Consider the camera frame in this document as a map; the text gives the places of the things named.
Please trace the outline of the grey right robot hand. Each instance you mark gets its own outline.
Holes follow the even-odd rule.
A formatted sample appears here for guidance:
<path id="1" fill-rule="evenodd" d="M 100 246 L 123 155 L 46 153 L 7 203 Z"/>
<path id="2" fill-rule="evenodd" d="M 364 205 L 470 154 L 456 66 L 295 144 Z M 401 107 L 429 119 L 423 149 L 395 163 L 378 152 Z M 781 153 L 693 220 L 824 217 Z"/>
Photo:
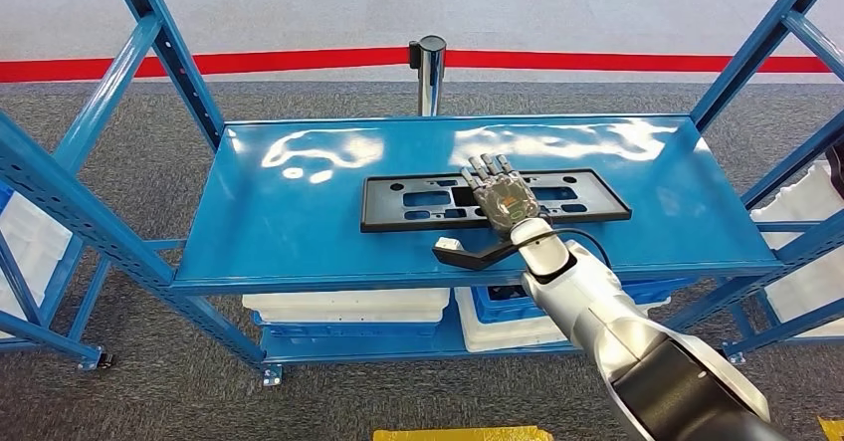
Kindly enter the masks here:
<path id="1" fill-rule="evenodd" d="M 477 205 L 499 235 L 508 237 L 516 225 L 538 216 L 537 199 L 522 175 L 512 168 L 503 154 L 472 156 L 469 164 L 460 173 Z"/>

